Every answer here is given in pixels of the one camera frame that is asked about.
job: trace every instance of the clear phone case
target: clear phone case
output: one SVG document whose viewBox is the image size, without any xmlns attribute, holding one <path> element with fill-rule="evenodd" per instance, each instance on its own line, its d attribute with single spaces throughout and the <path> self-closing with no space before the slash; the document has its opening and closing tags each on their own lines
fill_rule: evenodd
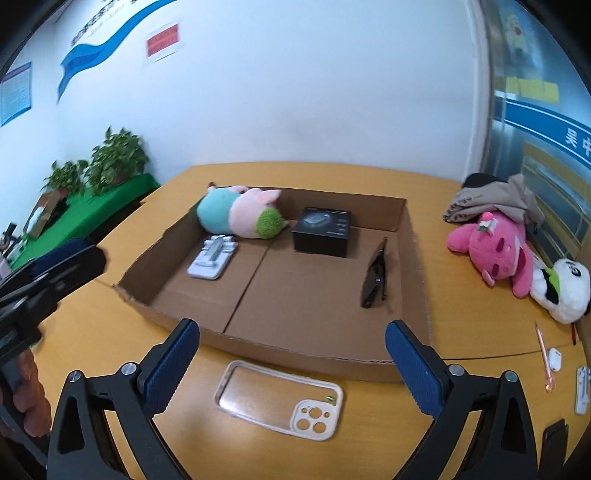
<svg viewBox="0 0 591 480">
<path fill-rule="evenodd" d="M 216 390 L 216 405 L 239 419 L 309 440 L 334 434 L 343 390 L 334 383 L 235 360 Z"/>
</svg>

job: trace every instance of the potted plant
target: potted plant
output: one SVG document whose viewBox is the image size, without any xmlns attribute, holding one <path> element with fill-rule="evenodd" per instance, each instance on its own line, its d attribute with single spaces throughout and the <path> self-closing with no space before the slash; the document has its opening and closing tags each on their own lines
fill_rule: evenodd
<svg viewBox="0 0 591 480">
<path fill-rule="evenodd" d="M 57 166 L 57 160 L 51 164 L 51 175 L 46 177 L 44 189 L 58 190 L 62 198 L 72 194 L 84 193 L 85 187 L 80 176 L 88 167 L 86 160 L 78 160 L 74 163 L 67 161 L 63 167 Z"/>
<path fill-rule="evenodd" d="M 90 165 L 85 178 L 93 195 L 100 195 L 113 186 L 123 183 L 135 173 L 143 173 L 149 162 L 141 138 L 122 128 L 113 133 L 105 132 L 105 142 L 92 149 Z"/>
</svg>

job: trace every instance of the pink plush bunny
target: pink plush bunny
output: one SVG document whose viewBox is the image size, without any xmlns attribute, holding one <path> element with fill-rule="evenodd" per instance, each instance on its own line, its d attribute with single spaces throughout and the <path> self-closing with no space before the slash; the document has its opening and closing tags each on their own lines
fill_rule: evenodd
<svg viewBox="0 0 591 480">
<path fill-rule="evenodd" d="M 513 295 L 530 292 L 534 259 L 525 243 L 525 226 L 501 212 L 485 212 L 479 223 L 467 223 L 447 237 L 453 252 L 468 253 L 484 281 L 491 287 L 495 280 L 512 277 Z"/>
</svg>

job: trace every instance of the stuffed toy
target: stuffed toy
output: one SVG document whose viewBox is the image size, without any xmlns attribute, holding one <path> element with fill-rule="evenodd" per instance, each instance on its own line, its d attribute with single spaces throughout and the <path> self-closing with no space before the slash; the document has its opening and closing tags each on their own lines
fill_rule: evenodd
<svg viewBox="0 0 591 480">
<path fill-rule="evenodd" d="M 272 238 L 288 222 L 274 206 L 281 190 L 209 186 L 197 205 L 199 222 L 214 235 Z"/>
<path fill-rule="evenodd" d="M 450 233 L 447 247 L 468 253 L 491 287 L 496 280 L 511 277 L 513 295 L 523 298 L 530 292 L 534 261 L 522 223 L 515 223 L 501 212 L 485 212 L 479 223 L 467 223 Z"/>
<path fill-rule="evenodd" d="M 576 322 L 591 307 L 589 270 L 565 258 L 558 260 L 553 268 L 536 268 L 530 295 L 557 322 L 565 325 Z"/>
</svg>

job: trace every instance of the black product box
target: black product box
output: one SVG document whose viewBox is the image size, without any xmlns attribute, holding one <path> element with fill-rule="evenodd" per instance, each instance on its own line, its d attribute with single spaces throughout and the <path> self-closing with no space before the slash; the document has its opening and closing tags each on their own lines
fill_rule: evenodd
<svg viewBox="0 0 591 480">
<path fill-rule="evenodd" d="M 292 229 L 294 248 L 308 254 L 346 257 L 351 212 L 306 207 Z"/>
</svg>

